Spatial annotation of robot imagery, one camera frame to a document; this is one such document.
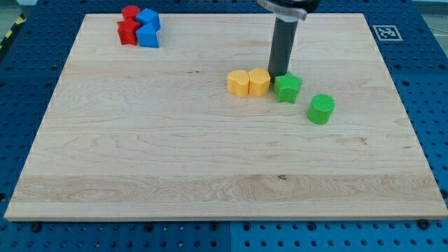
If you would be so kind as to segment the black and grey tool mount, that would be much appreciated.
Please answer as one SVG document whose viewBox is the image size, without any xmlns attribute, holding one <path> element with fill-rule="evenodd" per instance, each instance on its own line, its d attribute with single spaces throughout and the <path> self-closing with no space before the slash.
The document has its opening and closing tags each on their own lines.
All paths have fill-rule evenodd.
<svg viewBox="0 0 448 252">
<path fill-rule="evenodd" d="M 309 13 L 313 13 L 321 0 L 257 0 L 256 3 L 272 12 L 283 21 L 306 20 Z"/>
</svg>

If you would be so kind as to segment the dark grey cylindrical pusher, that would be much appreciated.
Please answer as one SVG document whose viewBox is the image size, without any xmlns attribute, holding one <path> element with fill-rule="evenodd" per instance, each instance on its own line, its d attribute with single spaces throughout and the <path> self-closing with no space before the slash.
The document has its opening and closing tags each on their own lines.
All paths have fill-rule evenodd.
<svg viewBox="0 0 448 252">
<path fill-rule="evenodd" d="M 297 20 L 286 22 L 278 17 L 275 19 L 268 64 L 272 83 L 277 76 L 282 76 L 288 71 L 297 27 Z"/>
</svg>

